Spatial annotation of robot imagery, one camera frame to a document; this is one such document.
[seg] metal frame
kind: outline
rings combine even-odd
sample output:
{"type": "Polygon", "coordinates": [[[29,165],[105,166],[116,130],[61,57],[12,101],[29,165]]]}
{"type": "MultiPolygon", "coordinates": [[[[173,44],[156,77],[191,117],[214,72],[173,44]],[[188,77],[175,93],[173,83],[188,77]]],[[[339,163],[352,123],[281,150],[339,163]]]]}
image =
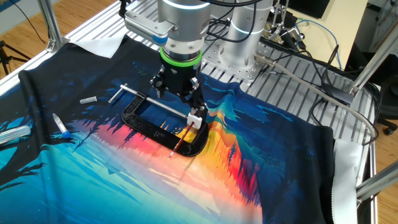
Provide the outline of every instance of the metal frame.
{"type": "Polygon", "coordinates": [[[56,52],[64,44],[69,42],[69,39],[61,36],[60,29],[58,27],[57,19],[55,18],[54,10],[50,0],[37,0],[40,10],[44,18],[44,22],[49,32],[49,44],[46,48],[48,52],[56,52]]]}
{"type": "MultiPolygon", "coordinates": [[[[57,42],[57,37],[60,37],[60,33],[59,33],[57,22],[55,20],[53,9],[52,9],[51,4],[49,3],[49,0],[38,0],[38,2],[40,4],[40,8],[42,9],[42,13],[45,17],[45,21],[46,21],[46,23],[48,23],[50,36],[54,37],[53,38],[53,40],[55,41],[54,43],[58,43],[58,44],[54,44],[52,49],[48,50],[48,51],[56,52],[59,49],[59,47],[61,47],[63,44],[66,43],[65,39],[58,38],[58,42],[57,42]],[[53,19],[51,21],[46,20],[45,14],[47,14],[47,17],[50,17],[53,19]]],[[[136,34],[128,32],[123,29],[124,22],[121,18],[119,18],[116,15],[116,13],[119,10],[119,5],[120,5],[119,1],[110,5],[105,10],[101,11],[99,14],[95,15],[93,18],[91,18],[90,20],[88,20],[87,22],[82,24],[80,27],[71,31],[67,35],[67,37],[73,39],[74,41],[79,41],[79,40],[100,39],[100,38],[104,38],[104,37],[108,37],[108,36],[111,37],[116,34],[127,34],[132,39],[142,42],[143,44],[146,44],[146,46],[148,46],[154,50],[159,50],[158,46],[153,45],[153,44],[149,43],[148,41],[144,40],[143,38],[140,38],[136,34]]],[[[157,7],[155,5],[154,0],[133,2],[129,6],[129,10],[135,10],[135,11],[139,12],[140,14],[145,15],[149,19],[156,21],[157,7]]],[[[269,47],[267,47],[267,49],[271,56],[280,57],[280,52],[277,52],[276,50],[272,50],[269,47]]],[[[19,71],[21,71],[23,69],[34,68],[35,66],[38,66],[41,62],[43,62],[44,60],[46,60],[47,58],[49,58],[51,56],[52,56],[52,54],[47,53],[46,51],[41,52],[36,57],[34,57],[32,60],[30,60],[23,66],[19,67],[17,70],[15,70],[12,74],[8,75],[6,78],[3,78],[3,80],[0,80],[0,95],[7,92],[9,89],[11,89],[12,87],[16,86],[19,83],[19,79],[17,77],[17,74],[19,71]]],[[[296,71],[296,69],[303,67],[303,68],[305,68],[305,72],[306,72],[308,70],[308,68],[310,68],[308,65],[304,65],[302,60],[298,61],[298,64],[295,66],[295,68],[292,67],[292,65],[289,65],[289,62],[290,62],[290,60],[288,60],[286,62],[286,67],[289,67],[290,69],[294,69],[295,71],[296,71]]],[[[203,73],[206,73],[206,74],[210,75],[211,77],[216,78],[222,82],[239,82],[238,79],[231,77],[227,73],[219,71],[215,68],[212,68],[209,65],[207,65],[207,66],[206,65],[207,64],[205,64],[205,66],[203,67],[203,70],[202,70],[203,73]]],[[[349,82],[348,80],[345,80],[342,77],[334,78],[333,73],[331,73],[330,75],[331,75],[331,79],[332,79],[333,83],[338,85],[339,88],[349,91],[349,88],[348,88],[349,85],[347,85],[347,83],[349,82]]],[[[250,95],[260,97],[261,95],[263,95],[264,90],[266,90],[268,88],[268,83],[270,81],[274,81],[273,76],[274,75],[272,74],[272,71],[271,71],[270,74],[268,74],[268,76],[260,77],[259,80],[256,80],[254,83],[252,83],[250,85],[247,85],[247,84],[241,82],[241,89],[250,95]]],[[[301,76],[302,76],[302,78],[304,78],[308,81],[314,81],[314,79],[312,78],[312,80],[311,80],[311,77],[308,77],[306,75],[306,73],[303,73],[301,76]]],[[[289,105],[285,109],[289,113],[296,114],[297,116],[303,118],[304,116],[306,116],[306,114],[303,114],[304,111],[302,110],[302,108],[306,108],[309,106],[306,98],[308,98],[308,100],[314,100],[314,99],[316,100],[316,98],[312,99],[312,96],[309,97],[309,92],[308,91],[306,92],[305,90],[301,89],[300,85],[297,85],[294,83],[292,84],[290,82],[290,80],[286,80],[285,78],[281,78],[281,77],[282,76],[279,76],[279,78],[277,78],[276,83],[274,84],[274,87],[272,87],[271,92],[273,92],[275,90],[276,91],[275,94],[278,94],[280,91],[279,91],[279,87],[276,87],[276,86],[282,85],[282,84],[285,85],[286,81],[288,81],[286,83],[287,86],[293,85],[295,90],[292,94],[293,95],[301,94],[301,95],[297,96],[296,98],[295,97],[291,98],[289,105]],[[301,102],[301,105],[298,104],[297,107],[294,108],[296,103],[293,103],[293,105],[290,106],[292,104],[293,99],[299,99],[299,100],[304,100],[304,101],[301,102]]],[[[290,91],[290,87],[288,89],[286,89],[286,87],[285,87],[283,89],[282,94],[286,95],[286,92],[288,92],[288,91],[290,91]]],[[[370,96],[365,92],[358,91],[358,96],[356,98],[360,98],[360,99],[358,99],[357,102],[354,102],[353,106],[358,107],[358,110],[362,110],[363,112],[361,112],[361,113],[363,115],[367,114],[366,116],[369,119],[373,119],[374,111],[371,108],[374,105],[372,103],[370,103],[370,101],[371,101],[370,96]]],[[[281,106],[282,103],[280,104],[281,98],[279,98],[279,99],[277,99],[276,97],[270,98],[270,95],[269,95],[267,97],[267,99],[264,98],[262,100],[272,103],[273,105],[276,105],[280,108],[283,108],[283,106],[281,106]]],[[[351,124],[349,124],[349,121],[348,121],[348,114],[346,114],[344,111],[340,110],[339,108],[335,108],[334,106],[326,105],[323,109],[320,108],[318,111],[316,111],[315,114],[316,114],[316,116],[318,116],[318,118],[320,117],[320,120],[324,125],[332,126],[332,128],[336,132],[335,133],[336,138],[342,138],[345,135],[351,135],[350,131],[352,129],[353,130],[352,135],[351,135],[352,141],[365,142],[368,140],[366,131],[364,130],[364,127],[361,126],[361,123],[358,120],[355,121],[353,128],[350,127],[350,130],[348,130],[348,126],[351,126],[351,124]],[[326,116],[330,115],[329,113],[332,113],[332,115],[333,115],[331,120],[326,117],[326,116]]],[[[366,151],[366,152],[370,151],[371,177],[375,176],[376,158],[375,158],[374,143],[372,143],[370,146],[366,146],[364,148],[364,151],[366,151]]],[[[367,189],[370,189],[371,186],[376,186],[373,182],[377,182],[376,179],[373,179],[372,181],[369,180],[369,181],[365,182],[361,187],[362,190],[359,191],[359,189],[358,189],[358,192],[367,192],[368,191],[367,189]]],[[[371,223],[377,223],[377,206],[376,205],[377,205],[377,198],[375,198],[371,202],[371,218],[372,218],[371,223]]]]}
{"type": "Polygon", "coordinates": [[[390,34],[379,47],[379,50],[377,50],[371,61],[354,81],[349,93],[355,96],[372,77],[373,73],[379,68],[386,57],[396,48],[398,48],[398,24],[391,30],[390,34]]]}
{"type": "Polygon", "coordinates": [[[357,199],[363,202],[396,182],[398,182],[398,161],[359,185],[356,188],[357,199]]]}

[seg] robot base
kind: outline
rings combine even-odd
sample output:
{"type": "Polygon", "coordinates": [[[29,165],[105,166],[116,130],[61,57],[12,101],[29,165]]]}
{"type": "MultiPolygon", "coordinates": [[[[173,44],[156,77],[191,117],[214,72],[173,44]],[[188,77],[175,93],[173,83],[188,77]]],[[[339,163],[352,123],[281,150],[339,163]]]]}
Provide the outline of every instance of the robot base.
{"type": "MultiPolygon", "coordinates": [[[[261,62],[256,62],[253,67],[241,67],[241,68],[236,68],[227,65],[219,57],[219,51],[221,50],[222,43],[223,43],[222,40],[217,40],[215,43],[213,43],[211,47],[203,55],[203,60],[213,65],[214,67],[223,70],[224,72],[228,72],[228,74],[231,74],[234,77],[246,83],[254,82],[265,64],[261,62]]],[[[257,46],[256,51],[259,52],[260,54],[267,53],[266,48],[260,45],[257,46]]]]}

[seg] metal bracket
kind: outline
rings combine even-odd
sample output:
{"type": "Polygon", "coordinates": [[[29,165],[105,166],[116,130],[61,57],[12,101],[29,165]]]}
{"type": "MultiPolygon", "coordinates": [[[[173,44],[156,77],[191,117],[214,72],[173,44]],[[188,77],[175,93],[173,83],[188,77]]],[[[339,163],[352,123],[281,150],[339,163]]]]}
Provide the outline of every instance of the metal bracket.
{"type": "Polygon", "coordinates": [[[158,46],[164,46],[167,42],[169,31],[175,28],[168,21],[154,22],[137,12],[128,11],[124,14],[124,22],[127,29],[139,34],[158,46]]]}
{"type": "Polygon", "coordinates": [[[50,0],[37,0],[42,11],[44,22],[49,32],[49,44],[46,48],[48,52],[56,52],[63,45],[69,42],[69,39],[62,37],[55,18],[54,10],[50,0]]]}

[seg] cable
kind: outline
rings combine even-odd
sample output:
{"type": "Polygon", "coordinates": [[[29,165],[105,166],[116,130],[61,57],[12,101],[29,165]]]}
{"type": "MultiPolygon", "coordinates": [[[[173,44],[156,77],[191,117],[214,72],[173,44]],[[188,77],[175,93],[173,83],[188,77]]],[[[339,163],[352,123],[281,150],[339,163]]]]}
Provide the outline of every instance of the cable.
{"type": "Polygon", "coordinates": [[[361,120],[366,127],[369,129],[370,133],[371,133],[371,137],[374,139],[376,138],[376,132],[377,130],[374,129],[373,124],[371,124],[369,122],[369,120],[367,118],[365,118],[363,115],[361,115],[360,113],[358,113],[357,111],[347,107],[346,105],[336,101],[335,99],[333,99],[332,97],[328,96],[327,94],[325,94],[324,92],[318,90],[317,88],[315,88],[314,86],[311,86],[311,84],[303,82],[301,79],[299,79],[299,77],[296,77],[292,72],[290,72],[289,70],[287,70],[285,67],[279,65],[278,63],[274,62],[273,65],[279,69],[281,69],[283,72],[285,72],[288,76],[290,76],[293,80],[295,80],[296,82],[299,82],[300,84],[304,85],[305,87],[309,88],[310,90],[314,91],[316,94],[322,96],[325,100],[333,103],[336,106],[339,106],[343,109],[345,109],[346,111],[348,111],[349,113],[351,113],[352,115],[354,115],[356,118],[358,118],[359,120],[361,120]]]}
{"type": "Polygon", "coordinates": [[[30,25],[32,26],[33,30],[35,30],[37,37],[43,42],[43,44],[46,44],[45,41],[41,38],[41,36],[39,35],[39,33],[37,32],[36,28],[33,26],[33,24],[30,22],[29,18],[26,16],[26,14],[24,13],[24,11],[17,5],[15,4],[15,2],[13,0],[10,0],[10,2],[12,2],[15,6],[17,6],[17,8],[20,10],[21,13],[23,13],[23,15],[25,16],[25,18],[27,19],[27,21],[30,23],[30,25]]]}
{"type": "Polygon", "coordinates": [[[252,0],[252,1],[247,1],[247,2],[238,2],[238,3],[230,3],[230,2],[221,2],[217,0],[199,0],[202,2],[208,2],[210,4],[214,4],[216,6],[224,6],[224,7],[241,7],[241,6],[249,6],[251,4],[255,4],[257,2],[260,2],[262,0],[252,0]]]}
{"type": "MultiPolygon", "coordinates": [[[[263,69],[263,70],[260,70],[259,74],[264,73],[266,70],[267,70],[266,68],[263,69]]],[[[272,71],[272,72],[269,72],[269,73],[270,73],[270,74],[273,74],[273,75],[276,75],[276,74],[279,74],[279,75],[286,75],[286,73],[283,73],[283,72],[275,72],[275,71],[272,71]]],[[[322,86],[317,85],[317,84],[315,84],[315,83],[312,83],[312,82],[310,82],[310,81],[306,81],[306,80],[304,80],[304,79],[302,79],[302,78],[299,78],[299,79],[305,81],[306,83],[309,83],[309,84],[311,84],[311,85],[314,85],[314,86],[316,86],[316,87],[318,87],[318,88],[322,88],[322,86]]]]}
{"type": "Polygon", "coordinates": [[[250,35],[251,35],[251,33],[252,33],[253,29],[254,29],[254,24],[256,23],[256,10],[257,10],[257,3],[254,3],[253,20],[252,20],[252,23],[251,23],[250,31],[249,31],[249,33],[247,34],[247,36],[245,36],[245,37],[244,37],[243,39],[241,39],[241,40],[231,40],[231,39],[225,38],[225,37],[223,37],[223,36],[219,36],[219,35],[213,34],[213,33],[211,33],[211,32],[207,32],[207,34],[210,35],[210,36],[212,36],[212,37],[216,37],[216,38],[219,38],[219,39],[221,39],[221,40],[228,41],[228,42],[232,42],[232,43],[240,43],[240,42],[243,42],[243,41],[247,40],[247,39],[250,37],[250,35]]]}
{"type": "Polygon", "coordinates": [[[331,84],[331,81],[330,81],[330,78],[329,78],[328,70],[330,68],[330,65],[331,65],[332,61],[336,57],[336,54],[338,52],[338,47],[339,47],[339,45],[336,45],[335,49],[332,51],[332,53],[330,55],[330,58],[329,58],[329,61],[328,61],[328,65],[326,66],[326,69],[325,69],[325,71],[323,72],[323,75],[322,75],[322,77],[326,77],[326,80],[328,80],[329,84],[331,84]]]}
{"type": "Polygon", "coordinates": [[[314,109],[315,109],[318,105],[320,105],[320,104],[322,104],[322,103],[325,103],[325,100],[324,100],[323,98],[320,99],[320,100],[318,100],[316,103],[314,103],[314,104],[311,106],[311,108],[310,108],[311,117],[312,117],[312,119],[316,122],[316,124],[317,124],[318,126],[322,126],[322,124],[321,124],[321,122],[318,120],[318,118],[314,115],[313,111],[314,111],[314,109]]]}
{"type": "MultiPolygon", "coordinates": [[[[321,25],[321,24],[319,24],[319,23],[317,23],[317,22],[315,22],[315,21],[309,20],[309,19],[304,19],[304,20],[302,20],[302,21],[296,23],[296,26],[297,26],[298,24],[302,23],[302,22],[312,22],[312,23],[314,23],[314,24],[316,24],[316,25],[318,25],[318,26],[324,28],[325,30],[327,30],[327,31],[333,36],[333,38],[335,39],[336,45],[338,45],[337,38],[335,37],[335,35],[334,35],[328,28],[326,28],[325,26],[323,26],[323,25],[321,25]]],[[[340,70],[342,70],[343,68],[342,68],[342,66],[341,66],[340,55],[339,55],[338,52],[337,52],[337,62],[338,62],[338,65],[340,66],[340,70]]]]}

